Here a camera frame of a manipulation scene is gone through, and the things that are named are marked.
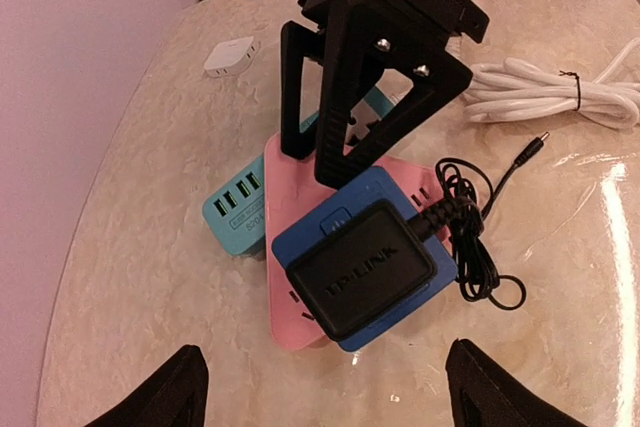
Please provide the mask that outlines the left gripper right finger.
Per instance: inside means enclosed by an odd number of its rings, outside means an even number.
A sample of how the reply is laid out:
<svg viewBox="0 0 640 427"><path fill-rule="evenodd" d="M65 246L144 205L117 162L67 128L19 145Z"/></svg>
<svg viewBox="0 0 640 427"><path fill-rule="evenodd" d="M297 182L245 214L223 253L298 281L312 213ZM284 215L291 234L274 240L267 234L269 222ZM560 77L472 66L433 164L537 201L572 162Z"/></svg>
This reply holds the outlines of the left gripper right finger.
<svg viewBox="0 0 640 427"><path fill-rule="evenodd" d="M446 373L456 426L579 426L528 390L468 339L455 340Z"/></svg>

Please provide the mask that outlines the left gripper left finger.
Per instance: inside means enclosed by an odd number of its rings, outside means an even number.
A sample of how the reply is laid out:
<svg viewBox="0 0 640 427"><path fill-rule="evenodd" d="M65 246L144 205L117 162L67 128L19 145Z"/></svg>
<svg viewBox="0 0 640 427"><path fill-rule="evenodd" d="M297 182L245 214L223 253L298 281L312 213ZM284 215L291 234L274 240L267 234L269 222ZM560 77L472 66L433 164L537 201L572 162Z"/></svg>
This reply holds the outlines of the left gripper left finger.
<svg viewBox="0 0 640 427"><path fill-rule="evenodd" d="M209 371L201 349L184 345L88 426L203 426L208 386Z"/></svg>

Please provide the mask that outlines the black power adapter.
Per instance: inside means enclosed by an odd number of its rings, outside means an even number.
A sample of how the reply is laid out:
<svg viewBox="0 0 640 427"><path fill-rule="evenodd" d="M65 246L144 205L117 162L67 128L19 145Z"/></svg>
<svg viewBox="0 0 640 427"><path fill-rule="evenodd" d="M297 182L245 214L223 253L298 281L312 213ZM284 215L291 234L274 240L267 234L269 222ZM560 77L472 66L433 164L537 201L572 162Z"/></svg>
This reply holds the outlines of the black power adapter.
<svg viewBox="0 0 640 427"><path fill-rule="evenodd" d="M342 342L427 285L436 272L423 242L383 199L298 257L286 276L324 333Z"/></svg>

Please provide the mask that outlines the pink triangular power strip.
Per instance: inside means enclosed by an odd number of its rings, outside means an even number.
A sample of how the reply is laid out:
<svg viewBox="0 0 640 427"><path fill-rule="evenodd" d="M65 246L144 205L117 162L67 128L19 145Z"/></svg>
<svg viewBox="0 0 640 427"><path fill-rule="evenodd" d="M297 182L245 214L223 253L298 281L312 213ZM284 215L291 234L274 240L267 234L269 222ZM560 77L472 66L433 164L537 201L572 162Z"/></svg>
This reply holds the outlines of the pink triangular power strip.
<svg viewBox="0 0 640 427"><path fill-rule="evenodd" d="M298 161L281 151L278 134L264 150L267 273L271 333L282 348L296 351L324 336L285 274L291 262L379 199L408 216L442 198L433 169L384 156L336 191L318 183L315 157Z"/></svg>

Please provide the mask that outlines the blue cube socket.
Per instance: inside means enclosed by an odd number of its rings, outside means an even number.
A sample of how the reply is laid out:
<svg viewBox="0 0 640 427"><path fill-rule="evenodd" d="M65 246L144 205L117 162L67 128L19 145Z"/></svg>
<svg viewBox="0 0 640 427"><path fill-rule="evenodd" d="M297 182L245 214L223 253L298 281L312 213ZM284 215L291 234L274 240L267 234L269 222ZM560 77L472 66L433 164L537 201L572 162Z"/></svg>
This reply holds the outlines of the blue cube socket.
<svg viewBox="0 0 640 427"><path fill-rule="evenodd" d="M409 226L426 204L374 166L272 241L303 313L342 350L360 349L454 282L438 236Z"/></svg>

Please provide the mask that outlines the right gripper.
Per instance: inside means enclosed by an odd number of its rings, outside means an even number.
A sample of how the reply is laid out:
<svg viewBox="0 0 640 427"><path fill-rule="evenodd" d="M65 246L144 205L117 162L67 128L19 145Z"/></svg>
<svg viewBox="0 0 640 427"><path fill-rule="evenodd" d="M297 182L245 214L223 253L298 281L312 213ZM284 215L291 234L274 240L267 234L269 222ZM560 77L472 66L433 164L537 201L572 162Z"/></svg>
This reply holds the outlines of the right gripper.
<svg viewBox="0 0 640 427"><path fill-rule="evenodd" d="M280 146L297 160L316 148L316 180L340 188L469 86L446 45L481 42L489 17L472 0L331 1L298 0L326 31L282 26ZM305 58L324 71L319 118L301 131Z"/></svg>

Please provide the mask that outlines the white USB charger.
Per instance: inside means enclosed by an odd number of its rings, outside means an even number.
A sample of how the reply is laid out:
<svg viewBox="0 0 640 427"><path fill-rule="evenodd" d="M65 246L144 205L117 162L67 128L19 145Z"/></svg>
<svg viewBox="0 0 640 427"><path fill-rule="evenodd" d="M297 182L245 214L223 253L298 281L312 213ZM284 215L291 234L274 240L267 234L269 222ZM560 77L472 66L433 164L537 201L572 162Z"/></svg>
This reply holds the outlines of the white USB charger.
<svg viewBox="0 0 640 427"><path fill-rule="evenodd" d="M204 62L204 72L211 78L237 76L251 66L260 47L254 36L220 42Z"/></svg>

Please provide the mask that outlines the teal power strip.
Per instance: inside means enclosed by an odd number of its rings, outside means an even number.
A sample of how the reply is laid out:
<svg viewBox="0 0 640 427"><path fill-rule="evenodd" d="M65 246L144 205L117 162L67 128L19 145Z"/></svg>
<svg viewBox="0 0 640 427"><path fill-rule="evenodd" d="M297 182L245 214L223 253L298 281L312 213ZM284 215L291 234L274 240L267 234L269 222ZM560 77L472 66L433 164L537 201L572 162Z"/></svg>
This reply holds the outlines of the teal power strip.
<svg viewBox="0 0 640 427"><path fill-rule="evenodd" d="M364 139L396 103L372 88L351 111L345 144L353 147ZM204 201L203 218L229 255L252 255L264 248L264 194L264 156L259 155Z"/></svg>

